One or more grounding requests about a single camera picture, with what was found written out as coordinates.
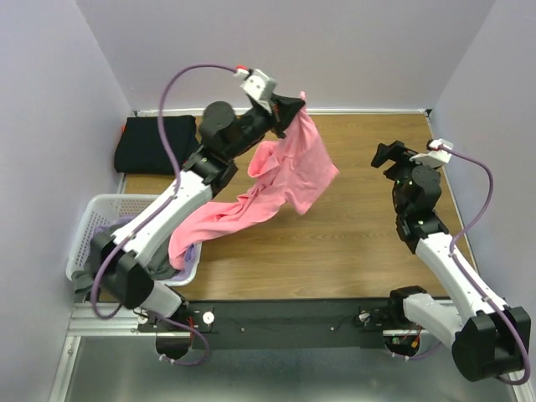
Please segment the pink t shirt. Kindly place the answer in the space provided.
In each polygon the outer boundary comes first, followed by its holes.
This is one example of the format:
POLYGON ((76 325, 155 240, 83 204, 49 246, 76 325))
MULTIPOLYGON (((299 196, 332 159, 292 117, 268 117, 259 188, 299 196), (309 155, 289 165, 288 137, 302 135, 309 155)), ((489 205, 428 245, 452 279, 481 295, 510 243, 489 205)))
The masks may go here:
POLYGON ((330 186, 338 169, 303 106, 284 139, 260 143, 247 173, 255 183, 246 193, 232 203, 206 203, 173 231, 168 245, 172 268, 186 269, 187 253, 194 245, 264 223, 284 204, 305 214, 330 186))

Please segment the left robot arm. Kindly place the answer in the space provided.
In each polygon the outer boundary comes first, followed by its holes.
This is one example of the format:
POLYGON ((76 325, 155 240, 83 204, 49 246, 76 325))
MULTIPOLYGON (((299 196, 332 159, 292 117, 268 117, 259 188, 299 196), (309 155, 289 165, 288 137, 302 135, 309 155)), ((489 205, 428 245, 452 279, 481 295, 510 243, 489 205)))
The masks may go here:
POLYGON ((121 306, 155 312, 165 329, 178 330, 186 318, 184 299, 150 277, 148 262, 187 217, 227 186, 237 172, 235 158, 268 131, 283 138, 304 105, 301 97, 272 95, 266 104, 253 100, 241 116, 224 101, 207 106, 198 127, 201 144, 170 187, 128 224, 112 234, 97 234, 90 242, 91 304, 105 290, 121 306))

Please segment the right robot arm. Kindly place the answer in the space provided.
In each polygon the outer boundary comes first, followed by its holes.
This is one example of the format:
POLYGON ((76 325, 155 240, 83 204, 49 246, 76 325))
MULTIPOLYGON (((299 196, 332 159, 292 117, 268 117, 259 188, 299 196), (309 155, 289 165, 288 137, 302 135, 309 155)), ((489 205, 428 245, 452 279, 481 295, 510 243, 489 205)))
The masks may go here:
POLYGON ((435 207, 442 194, 439 170, 456 153, 443 139, 428 141, 426 149, 418 153, 400 141, 380 143, 371 165, 393 163, 384 176, 393 183, 398 236, 432 271, 453 306, 442 306, 418 286, 400 288, 389 295, 386 320, 397 328, 413 323, 425 329, 451 350, 469 381, 495 378, 524 385, 531 375, 531 318, 497 295, 458 250, 464 234, 450 234, 435 207))

